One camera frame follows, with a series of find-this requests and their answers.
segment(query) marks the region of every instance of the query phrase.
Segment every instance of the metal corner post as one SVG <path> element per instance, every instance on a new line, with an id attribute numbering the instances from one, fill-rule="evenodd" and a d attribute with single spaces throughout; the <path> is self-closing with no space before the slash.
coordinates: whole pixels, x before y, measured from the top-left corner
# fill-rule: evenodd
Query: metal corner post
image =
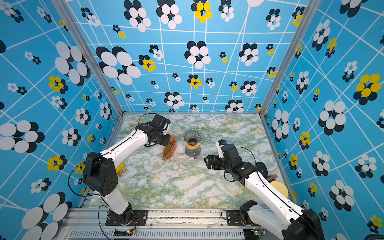
<path id="1" fill-rule="evenodd" d="M 80 48 L 83 53 L 85 59 L 87 60 L 90 69 L 94 73 L 94 77 L 97 79 L 98 83 L 101 86 L 101 89 L 104 91 L 105 95 L 108 97 L 111 105 L 115 108 L 116 112 L 119 114 L 119 118 L 123 116 L 123 109 L 119 104 L 116 96 L 111 92 L 111 87 L 104 76 L 104 73 L 100 69 L 96 59 L 94 58 L 91 49 L 89 48 L 82 32 L 78 28 L 75 19 L 73 18 L 72 13 L 68 9 L 67 3 L 65 0 L 51 0 L 53 5 L 55 6 L 57 12 L 64 20 L 65 25 L 67 26 L 71 36 L 74 41 Z"/>
<path id="2" fill-rule="evenodd" d="M 296 32 L 293 34 L 291 43 L 289 44 L 288 49 L 285 52 L 285 55 L 283 57 L 283 60 L 281 61 L 281 64 L 278 68 L 277 75 L 274 81 L 272 82 L 267 95 L 265 96 L 263 107 L 260 111 L 261 116 L 265 114 L 266 110 L 268 109 L 268 106 L 271 104 L 275 95 L 275 89 L 277 89 L 280 82 L 284 79 L 284 74 L 287 71 L 289 65 L 291 64 L 291 61 L 293 59 L 293 56 L 295 55 L 297 46 L 300 44 L 300 41 L 302 40 L 305 32 L 307 31 L 320 2 L 321 0 L 309 1 L 307 8 L 305 9 L 305 14 L 303 15 L 303 19 L 301 20 L 300 25 L 297 27 Z"/>

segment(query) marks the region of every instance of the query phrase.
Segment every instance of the blue wallpaper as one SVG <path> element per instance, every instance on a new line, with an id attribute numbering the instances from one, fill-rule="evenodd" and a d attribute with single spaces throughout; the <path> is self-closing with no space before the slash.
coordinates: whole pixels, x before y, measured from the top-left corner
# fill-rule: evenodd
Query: blue wallpaper
<path id="1" fill-rule="evenodd" d="M 52 239 L 118 117 L 51 1 L 0 10 L 0 239 Z"/>
<path id="2" fill-rule="evenodd" d="M 308 0 L 67 0 L 125 111 L 255 112 Z"/>
<path id="3" fill-rule="evenodd" d="M 262 119 L 325 239 L 384 234 L 384 2 L 322 1 Z"/>

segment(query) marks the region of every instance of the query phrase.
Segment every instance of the black mounting plate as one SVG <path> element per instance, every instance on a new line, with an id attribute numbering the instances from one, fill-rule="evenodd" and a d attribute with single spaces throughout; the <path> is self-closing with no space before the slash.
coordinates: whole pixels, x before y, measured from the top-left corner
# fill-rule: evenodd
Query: black mounting plate
<path id="1" fill-rule="evenodd" d="M 126 226 L 134 226 L 135 219 L 133 217 L 137 217 L 139 222 L 136 223 L 136 226 L 145 226 L 147 222 L 148 210 L 132 210 L 132 221 Z M 113 215 L 108 215 L 107 221 L 105 222 L 106 226 L 123 226 L 120 224 L 121 220 L 116 218 Z"/>
<path id="2" fill-rule="evenodd" d="M 240 210 L 227 210 L 227 224 L 230 227 L 259 227 L 258 224 L 252 224 L 252 225 L 245 225 L 243 224 L 241 217 L 240 217 Z"/>

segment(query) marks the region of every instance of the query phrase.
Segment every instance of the marble tabletop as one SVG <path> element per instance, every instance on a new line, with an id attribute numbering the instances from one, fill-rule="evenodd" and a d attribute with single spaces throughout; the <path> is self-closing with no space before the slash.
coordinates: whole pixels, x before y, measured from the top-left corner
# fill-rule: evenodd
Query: marble tabletop
<path id="1" fill-rule="evenodd" d="M 127 136 L 137 125 L 142 114 L 127 114 L 117 141 Z M 152 120 L 153 114 L 141 122 Z M 238 208 L 250 199 L 265 204 L 239 182 L 228 182 L 223 170 L 207 169 L 204 157 L 217 155 L 215 143 L 225 139 L 235 146 L 248 148 L 256 161 L 264 162 L 268 174 L 277 174 L 283 182 L 275 155 L 271 150 L 258 114 L 162 114 L 171 120 L 169 134 L 177 139 L 177 149 L 169 161 L 163 161 L 163 146 L 140 147 L 123 163 L 125 173 L 119 177 L 118 187 L 133 208 Z M 201 154 L 194 159 L 184 153 L 183 134 L 190 128 L 198 129 L 203 139 Z M 238 149 L 243 161 L 255 163 L 245 149 Z M 89 207 L 103 202 L 93 196 Z"/>

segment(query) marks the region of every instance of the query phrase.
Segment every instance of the yellow connector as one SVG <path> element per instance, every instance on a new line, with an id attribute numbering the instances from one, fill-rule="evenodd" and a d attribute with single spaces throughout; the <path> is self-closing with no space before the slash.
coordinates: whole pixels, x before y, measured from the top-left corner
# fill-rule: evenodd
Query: yellow connector
<path id="1" fill-rule="evenodd" d="M 116 172 L 120 172 L 125 167 L 124 163 L 120 163 L 118 167 L 116 168 Z"/>

